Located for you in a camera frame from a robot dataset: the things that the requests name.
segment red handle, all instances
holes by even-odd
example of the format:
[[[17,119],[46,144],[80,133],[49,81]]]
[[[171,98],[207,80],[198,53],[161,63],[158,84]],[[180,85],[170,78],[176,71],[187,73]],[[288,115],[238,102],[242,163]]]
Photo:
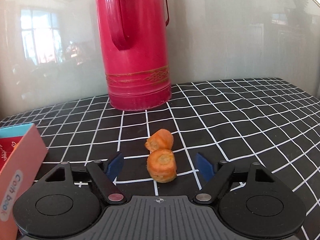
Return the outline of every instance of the red handle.
[[[129,47],[123,30],[120,0],[106,0],[107,17],[111,39],[119,50],[125,50]]]
[[[168,24],[169,24],[169,8],[168,8],[168,0],[165,0],[165,4],[166,4],[166,6],[167,6],[167,16],[168,16],[167,20],[165,21],[165,25],[166,25],[166,26],[168,26]]]

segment gray gripper base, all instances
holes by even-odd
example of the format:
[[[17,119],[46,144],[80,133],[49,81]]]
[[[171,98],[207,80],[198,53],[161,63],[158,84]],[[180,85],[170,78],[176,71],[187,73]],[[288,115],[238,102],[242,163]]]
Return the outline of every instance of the gray gripper base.
[[[226,228],[210,207],[186,196],[133,196],[111,206],[91,228],[68,240],[246,240]]]

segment table surface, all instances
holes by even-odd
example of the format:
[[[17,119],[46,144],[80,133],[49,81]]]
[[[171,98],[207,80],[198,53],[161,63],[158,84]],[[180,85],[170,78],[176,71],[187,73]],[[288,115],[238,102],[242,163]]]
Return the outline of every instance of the table surface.
[[[205,184],[196,153],[239,166],[260,162],[305,203],[300,239],[320,236],[320,101],[282,79],[173,85],[167,104],[140,112],[116,110],[108,95],[97,96],[7,117],[0,125],[26,122],[37,125],[49,150],[36,179],[61,161],[83,166],[120,150],[125,160],[116,184],[128,197],[193,196]],[[178,173],[165,184],[150,178],[144,147],[161,128],[174,136]]]

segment carrot piece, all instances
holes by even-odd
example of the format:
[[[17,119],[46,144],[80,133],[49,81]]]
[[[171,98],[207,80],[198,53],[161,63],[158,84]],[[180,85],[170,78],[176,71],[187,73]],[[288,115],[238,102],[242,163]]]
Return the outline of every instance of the carrot piece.
[[[147,139],[147,142],[144,146],[150,151],[153,152],[158,149],[168,149],[171,150],[173,145],[173,135],[166,129],[160,129],[154,133],[150,138]]]
[[[168,149],[152,152],[147,159],[147,170],[155,181],[166,183],[177,177],[177,166],[174,154]]]

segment thermos base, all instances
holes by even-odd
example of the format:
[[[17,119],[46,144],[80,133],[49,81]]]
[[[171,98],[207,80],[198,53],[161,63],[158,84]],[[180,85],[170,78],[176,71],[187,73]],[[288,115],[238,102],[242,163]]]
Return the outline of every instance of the thermos base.
[[[141,111],[166,103],[171,98],[171,85],[159,91],[135,96],[117,96],[109,93],[111,105],[123,111]]]

